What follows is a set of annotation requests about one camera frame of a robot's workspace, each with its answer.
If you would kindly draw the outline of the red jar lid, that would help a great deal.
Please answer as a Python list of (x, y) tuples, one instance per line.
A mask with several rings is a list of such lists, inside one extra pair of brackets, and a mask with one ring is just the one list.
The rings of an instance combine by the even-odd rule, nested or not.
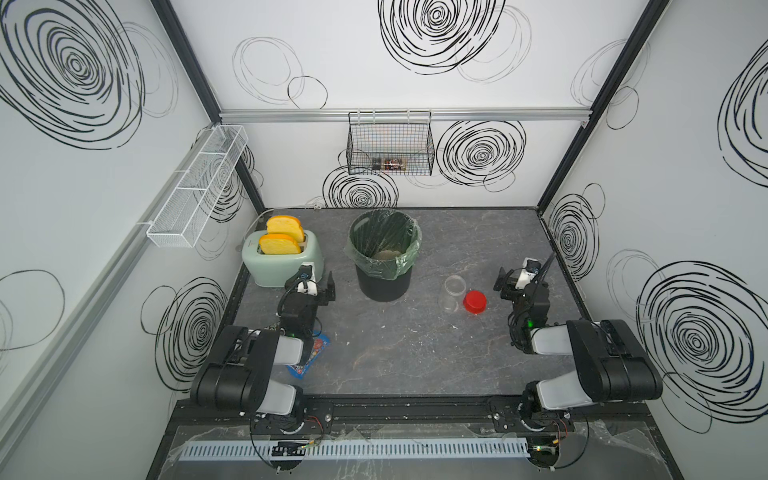
[(467, 312), (473, 315), (478, 315), (486, 310), (488, 300), (481, 291), (469, 290), (465, 294), (462, 304)]

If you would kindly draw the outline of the clear oatmeal jar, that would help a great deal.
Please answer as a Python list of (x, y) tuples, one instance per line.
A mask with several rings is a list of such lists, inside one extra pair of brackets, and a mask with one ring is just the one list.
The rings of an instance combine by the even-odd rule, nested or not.
[(450, 275), (442, 283), (438, 304), (442, 311), (454, 313), (467, 292), (466, 281), (460, 275)]

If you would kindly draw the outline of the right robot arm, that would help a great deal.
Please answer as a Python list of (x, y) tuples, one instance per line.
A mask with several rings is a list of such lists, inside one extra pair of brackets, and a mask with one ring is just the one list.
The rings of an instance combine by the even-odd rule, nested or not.
[(521, 417), (662, 396), (662, 375), (624, 321), (547, 323), (551, 303), (544, 265), (535, 261), (520, 269), (500, 269), (493, 290), (512, 303), (507, 326), (513, 347), (574, 362), (571, 372), (526, 385), (518, 407)]

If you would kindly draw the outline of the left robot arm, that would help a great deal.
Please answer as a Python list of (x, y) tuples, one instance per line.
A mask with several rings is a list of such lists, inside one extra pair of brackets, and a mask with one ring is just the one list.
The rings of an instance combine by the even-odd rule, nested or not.
[(336, 298), (329, 275), (321, 283), (298, 273), (278, 302), (273, 329), (225, 327), (196, 374), (191, 401), (203, 408), (237, 411), (303, 421), (306, 400), (301, 388), (272, 378), (286, 366), (301, 378), (329, 344), (318, 325), (317, 311)]

